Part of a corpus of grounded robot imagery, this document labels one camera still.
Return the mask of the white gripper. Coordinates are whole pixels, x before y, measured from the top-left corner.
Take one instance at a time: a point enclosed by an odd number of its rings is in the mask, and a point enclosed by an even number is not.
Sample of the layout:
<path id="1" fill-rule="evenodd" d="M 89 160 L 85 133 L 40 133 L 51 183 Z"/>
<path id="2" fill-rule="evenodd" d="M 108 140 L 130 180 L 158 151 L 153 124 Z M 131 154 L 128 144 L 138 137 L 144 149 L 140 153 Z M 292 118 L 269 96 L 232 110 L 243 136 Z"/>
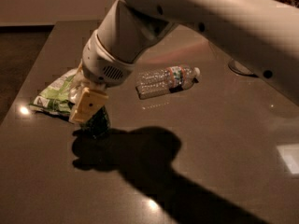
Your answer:
<path id="1" fill-rule="evenodd" d="M 109 54 L 101 44 L 96 30 L 82 51 L 81 62 L 69 88 L 69 101 L 75 104 L 69 116 L 72 123 L 86 123 L 108 100 L 105 92 L 85 88 L 90 85 L 90 81 L 107 87 L 119 86 L 135 68 L 133 64 L 121 62 Z"/>

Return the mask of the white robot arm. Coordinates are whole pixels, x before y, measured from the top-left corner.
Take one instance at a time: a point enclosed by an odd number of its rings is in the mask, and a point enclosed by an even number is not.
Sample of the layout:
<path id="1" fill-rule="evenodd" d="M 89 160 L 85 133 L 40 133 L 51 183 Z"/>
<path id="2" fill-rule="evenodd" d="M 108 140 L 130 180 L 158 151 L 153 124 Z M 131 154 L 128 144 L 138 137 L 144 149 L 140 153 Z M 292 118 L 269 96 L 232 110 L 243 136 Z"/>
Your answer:
<path id="1" fill-rule="evenodd" d="M 116 0 L 82 53 L 70 121 L 87 122 L 177 25 L 204 36 L 299 103 L 299 9 L 274 0 Z"/>

